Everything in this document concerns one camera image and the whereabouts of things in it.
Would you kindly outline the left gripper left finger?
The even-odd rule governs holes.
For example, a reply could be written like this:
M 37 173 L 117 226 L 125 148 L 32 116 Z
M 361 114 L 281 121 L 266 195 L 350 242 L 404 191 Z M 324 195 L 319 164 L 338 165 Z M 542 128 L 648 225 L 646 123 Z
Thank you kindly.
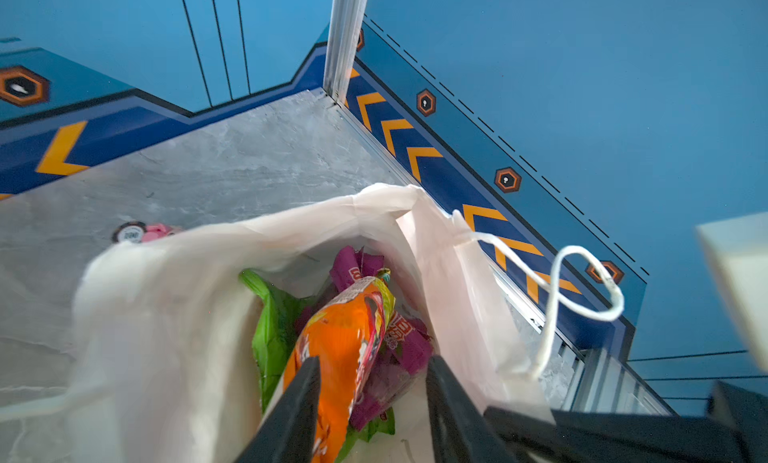
M 320 363 L 310 357 L 234 462 L 311 462 L 320 389 Z

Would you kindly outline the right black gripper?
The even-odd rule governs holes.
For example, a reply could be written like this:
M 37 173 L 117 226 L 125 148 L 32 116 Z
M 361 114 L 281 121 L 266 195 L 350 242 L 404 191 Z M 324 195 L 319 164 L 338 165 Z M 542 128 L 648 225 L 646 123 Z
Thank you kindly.
M 556 411 L 546 423 L 488 408 L 520 462 L 765 462 L 767 398 L 718 381 L 703 417 Z

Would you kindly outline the white paper bag with flower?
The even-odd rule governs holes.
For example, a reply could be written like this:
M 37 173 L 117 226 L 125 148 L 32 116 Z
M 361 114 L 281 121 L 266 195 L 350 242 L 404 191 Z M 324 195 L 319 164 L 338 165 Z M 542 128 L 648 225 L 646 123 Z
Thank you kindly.
M 61 395 L 5 406 L 5 421 L 61 413 L 79 462 L 230 462 L 258 430 L 257 369 L 248 355 L 256 298 L 238 280 L 254 269 L 294 293 L 313 292 L 345 243 L 368 243 L 393 286 L 425 318 L 438 354 L 479 410 L 501 406 L 550 421 L 539 377 L 560 306 L 610 322 L 624 297 L 598 268 L 611 299 L 590 310 L 559 292 L 565 257 L 535 282 L 548 293 L 535 356 L 483 252 L 500 238 L 476 233 L 419 187 L 376 184 L 281 213 L 199 227 L 150 243 L 120 243 L 87 267 L 73 301 L 77 365 Z

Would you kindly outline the orange Fox's candy bag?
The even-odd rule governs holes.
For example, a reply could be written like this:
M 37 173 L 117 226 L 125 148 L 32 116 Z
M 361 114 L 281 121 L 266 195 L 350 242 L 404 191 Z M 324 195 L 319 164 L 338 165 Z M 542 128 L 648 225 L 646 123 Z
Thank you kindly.
M 300 332 L 280 389 L 288 388 L 307 359 L 318 359 L 321 387 L 312 443 L 314 462 L 333 462 L 340 453 L 395 302 L 383 280 L 364 277 L 318 310 Z

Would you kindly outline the purple grape candy bag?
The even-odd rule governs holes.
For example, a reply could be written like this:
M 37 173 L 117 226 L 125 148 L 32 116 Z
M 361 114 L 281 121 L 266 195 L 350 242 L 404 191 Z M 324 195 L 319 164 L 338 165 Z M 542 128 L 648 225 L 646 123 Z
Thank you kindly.
M 351 246 L 342 248 L 329 271 L 329 279 L 311 304 L 299 314 L 294 329 L 301 331 L 310 317 L 341 291 L 369 276 L 375 276 L 385 284 L 390 283 L 391 272 L 385 267 L 384 257 Z M 432 354 L 433 345 L 426 324 L 418 318 L 408 318 L 402 312 L 394 311 L 366 385 L 350 417 L 351 428 L 361 438 L 368 440 L 377 432 L 390 435 L 395 432 L 392 406 L 426 369 Z

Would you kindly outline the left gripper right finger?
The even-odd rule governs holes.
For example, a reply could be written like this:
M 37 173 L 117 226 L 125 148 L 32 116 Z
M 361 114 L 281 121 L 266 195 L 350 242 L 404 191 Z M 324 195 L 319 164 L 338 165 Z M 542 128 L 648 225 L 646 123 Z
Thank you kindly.
M 436 462 L 517 462 L 441 356 L 429 360 L 426 391 Z

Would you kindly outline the green chips bag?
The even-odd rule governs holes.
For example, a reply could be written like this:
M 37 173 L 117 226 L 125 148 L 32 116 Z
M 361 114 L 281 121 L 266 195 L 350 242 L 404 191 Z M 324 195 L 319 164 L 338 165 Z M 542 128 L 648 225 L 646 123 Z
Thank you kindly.
M 308 298 L 296 298 L 264 280 L 254 270 L 244 270 L 240 281 L 263 303 L 252 339 L 252 352 L 259 369 L 259 391 L 262 415 L 267 416 L 285 391 L 281 377 L 300 334 L 294 322 L 309 306 Z

